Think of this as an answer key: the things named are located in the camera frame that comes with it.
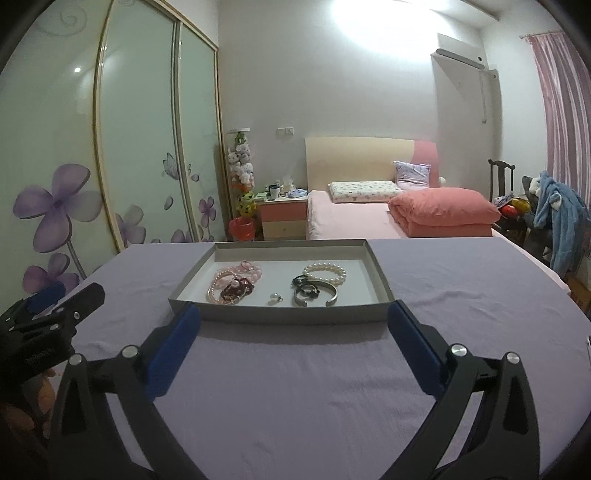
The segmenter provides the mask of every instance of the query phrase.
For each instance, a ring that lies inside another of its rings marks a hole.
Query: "purple pillow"
[[[395,161],[396,183],[403,190],[422,190],[429,188],[429,171],[431,164],[406,163]]]

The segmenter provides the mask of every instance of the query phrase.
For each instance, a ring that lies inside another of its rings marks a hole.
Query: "blue gripper pad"
[[[32,297],[27,299],[27,310],[30,313],[38,315],[46,308],[57,303],[58,300],[66,296],[66,288],[62,282],[55,282],[53,285],[44,288]]]
[[[191,345],[199,334],[201,315],[195,305],[188,305],[175,316],[174,326],[145,369],[144,392],[150,401],[166,395]]]
[[[388,330],[396,340],[408,366],[413,371],[421,390],[439,398],[445,391],[441,382],[443,365],[423,334],[418,320],[399,300],[388,308]]]

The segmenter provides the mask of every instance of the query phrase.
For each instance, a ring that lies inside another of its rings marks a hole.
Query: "purple tablecloth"
[[[591,325],[553,281],[497,238],[370,241],[394,295],[475,355],[521,355],[545,470],[591,410]],[[88,359],[140,344],[170,321],[167,297],[211,244],[133,245],[91,275],[105,304],[78,327]],[[444,461],[459,453],[478,405]],[[134,461],[147,466],[114,395]],[[379,478],[433,405],[382,323],[245,326],[203,322],[155,404],[211,479]]]

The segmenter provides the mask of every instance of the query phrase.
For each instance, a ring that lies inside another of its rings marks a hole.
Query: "sliding wardrobe door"
[[[100,86],[106,194],[123,247],[191,241],[173,130],[175,23],[142,1],[113,4]]]
[[[178,69],[180,131],[187,184],[199,241],[225,239],[224,198],[217,131],[215,54],[187,27],[181,31]]]
[[[115,248],[93,143],[93,78],[110,0],[56,0],[0,74],[0,312],[69,292]]]

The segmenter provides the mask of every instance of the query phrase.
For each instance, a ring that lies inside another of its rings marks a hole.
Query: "folded blanket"
[[[404,192],[388,207],[410,237],[491,236],[491,224],[501,217],[480,193],[459,188]]]

